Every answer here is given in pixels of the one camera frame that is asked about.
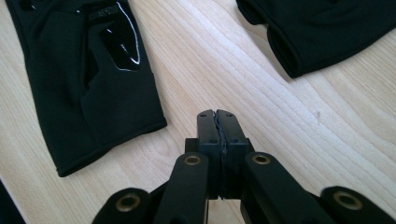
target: black glove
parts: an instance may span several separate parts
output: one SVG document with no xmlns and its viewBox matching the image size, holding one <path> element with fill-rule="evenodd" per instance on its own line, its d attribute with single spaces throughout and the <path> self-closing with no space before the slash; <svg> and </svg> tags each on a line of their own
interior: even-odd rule
<svg viewBox="0 0 396 224">
<path fill-rule="evenodd" d="M 339 63 L 396 26 L 395 0 L 236 2 L 250 23 L 268 23 L 271 48 L 290 77 Z"/>
<path fill-rule="evenodd" d="M 6 0 L 59 176 L 166 126 L 127 0 Z"/>
</svg>

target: wood grain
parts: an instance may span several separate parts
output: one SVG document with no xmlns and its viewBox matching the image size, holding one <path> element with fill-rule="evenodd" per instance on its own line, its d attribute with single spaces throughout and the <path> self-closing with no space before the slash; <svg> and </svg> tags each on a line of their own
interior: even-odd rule
<svg viewBox="0 0 396 224">
<path fill-rule="evenodd" d="M 90 223 L 116 191 L 157 188 L 207 109 L 233 112 L 256 150 L 277 157 L 308 191 L 351 188 L 396 218 L 396 30 L 350 59 L 290 79 L 266 28 L 247 23 L 235 1 L 130 4 L 169 125 L 60 178 L 0 2 L 0 177 L 28 223 Z M 244 223 L 239 202 L 211 202 L 209 223 Z"/>
</svg>

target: black fabric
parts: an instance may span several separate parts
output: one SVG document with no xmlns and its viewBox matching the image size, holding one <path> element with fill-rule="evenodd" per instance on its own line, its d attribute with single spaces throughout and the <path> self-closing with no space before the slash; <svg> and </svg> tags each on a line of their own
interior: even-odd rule
<svg viewBox="0 0 396 224">
<path fill-rule="evenodd" d="M 236 0 L 290 77 L 339 63 L 396 27 L 395 0 Z"/>
<path fill-rule="evenodd" d="M 128 1 L 6 2 L 59 176 L 166 126 Z"/>
<path fill-rule="evenodd" d="M 0 224 L 25 224 L 20 211 L 0 179 Z"/>
</svg>

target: wooden table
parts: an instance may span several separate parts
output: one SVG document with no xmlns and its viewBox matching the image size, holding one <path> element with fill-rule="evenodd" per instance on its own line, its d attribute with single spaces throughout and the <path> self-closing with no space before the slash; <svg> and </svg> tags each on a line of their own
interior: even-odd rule
<svg viewBox="0 0 396 224">
<path fill-rule="evenodd" d="M 235 1 L 130 1 L 169 125 L 113 148 L 65 178 L 47 151 L 23 55 L 0 2 L 0 177 L 28 223 L 90 223 L 120 189 L 165 182 L 207 109 L 234 113 L 256 150 L 319 194 L 354 189 L 396 218 L 396 30 L 334 66 L 289 78 L 264 26 Z M 209 223 L 244 223 L 238 201 Z"/>
</svg>

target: metal rivet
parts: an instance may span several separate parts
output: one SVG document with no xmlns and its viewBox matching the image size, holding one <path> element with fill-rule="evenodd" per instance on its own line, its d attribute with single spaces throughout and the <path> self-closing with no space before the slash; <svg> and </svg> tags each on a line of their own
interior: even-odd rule
<svg viewBox="0 0 396 224">
<path fill-rule="evenodd" d="M 263 155 L 255 155 L 253 157 L 253 161 L 260 165 L 266 165 L 271 162 L 271 160 L 268 157 Z"/>
<path fill-rule="evenodd" d="M 343 207 L 350 210 L 360 210 L 363 208 L 363 203 L 357 197 L 345 191 L 337 191 L 332 196 L 336 202 Z"/>
<path fill-rule="evenodd" d="M 116 203 L 116 207 L 120 212 L 130 212 L 140 204 L 140 198 L 134 193 L 127 193 L 122 196 Z"/>
<path fill-rule="evenodd" d="M 188 165 L 198 165 L 201 163 L 201 158 L 197 156 L 188 156 L 184 159 L 184 162 Z"/>
</svg>

